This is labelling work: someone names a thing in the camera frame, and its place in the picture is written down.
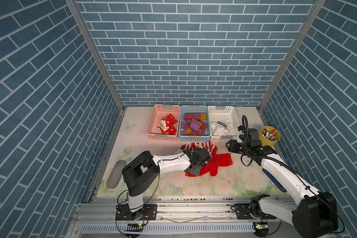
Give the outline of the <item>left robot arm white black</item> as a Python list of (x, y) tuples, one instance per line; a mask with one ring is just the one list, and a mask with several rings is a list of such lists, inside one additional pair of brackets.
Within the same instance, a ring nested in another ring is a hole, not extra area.
[(143, 209), (143, 193), (154, 180), (162, 174), (184, 171), (199, 176), (203, 165), (210, 161), (211, 155), (205, 148), (191, 152), (183, 150), (169, 156), (152, 155), (144, 151), (122, 169), (123, 179), (127, 185), (128, 206), (132, 213)]

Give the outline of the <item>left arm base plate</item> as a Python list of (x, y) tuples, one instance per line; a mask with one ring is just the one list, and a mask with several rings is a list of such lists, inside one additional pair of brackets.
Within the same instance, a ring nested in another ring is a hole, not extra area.
[(157, 205), (147, 204), (135, 212), (131, 212), (128, 204), (120, 204), (116, 207), (116, 219), (119, 221), (156, 220)]

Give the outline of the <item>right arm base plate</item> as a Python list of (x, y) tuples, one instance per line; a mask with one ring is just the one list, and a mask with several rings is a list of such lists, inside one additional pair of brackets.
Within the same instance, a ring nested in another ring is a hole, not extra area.
[(275, 216), (268, 214), (253, 215), (253, 211), (250, 208), (250, 204), (237, 203), (231, 206), (231, 210), (236, 214), (238, 220), (275, 220)]

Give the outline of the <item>red white sock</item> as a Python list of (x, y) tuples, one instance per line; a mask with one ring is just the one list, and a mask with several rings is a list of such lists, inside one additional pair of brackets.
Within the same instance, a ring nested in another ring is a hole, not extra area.
[(209, 163), (202, 166), (199, 176), (203, 176), (209, 173), (210, 176), (215, 177), (217, 176), (220, 167), (228, 167), (233, 165), (233, 161), (230, 153), (213, 154), (212, 159), (215, 159), (216, 162), (211, 160)]

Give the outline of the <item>white sock black stripes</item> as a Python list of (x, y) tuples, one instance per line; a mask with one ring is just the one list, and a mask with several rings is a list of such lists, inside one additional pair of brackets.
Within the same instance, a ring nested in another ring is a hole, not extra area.
[(228, 129), (217, 125), (216, 122), (211, 122), (210, 128), (213, 136), (227, 136), (229, 133)]

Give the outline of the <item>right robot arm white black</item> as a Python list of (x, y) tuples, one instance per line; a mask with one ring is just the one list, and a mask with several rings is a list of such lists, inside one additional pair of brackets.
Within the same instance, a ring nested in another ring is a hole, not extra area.
[(287, 165), (269, 145), (263, 145), (260, 133), (249, 127), (242, 116), (238, 139), (226, 143), (229, 152), (247, 157), (246, 166), (259, 165), (266, 176), (281, 191), (287, 192), (293, 204), (282, 202), (267, 194), (250, 199), (250, 215), (255, 219), (274, 216), (292, 225), (303, 238), (318, 238), (338, 231), (342, 221), (337, 213), (336, 198), (330, 192), (321, 192)]

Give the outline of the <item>white sock front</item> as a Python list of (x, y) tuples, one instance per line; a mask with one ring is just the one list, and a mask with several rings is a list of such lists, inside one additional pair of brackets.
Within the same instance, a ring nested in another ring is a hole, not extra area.
[(217, 121), (216, 124), (226, 129), (234, 128), (233, 123), (230, 120)]

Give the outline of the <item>purple striped sock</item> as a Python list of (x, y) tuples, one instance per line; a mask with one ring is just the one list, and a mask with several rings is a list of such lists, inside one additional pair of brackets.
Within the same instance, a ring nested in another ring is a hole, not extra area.
[(185, 113), (183, 115), (183, 120), (187, 122), (192, 120), (205, 122), (206, 119), (207, 119), (206, 113)]
[(182, 121), (181, 122), (181, 131), (180, 135), (190, 135), (190, 136), (204, 136), (208, 125), (206, 122), (191, 120), (191, 121)]

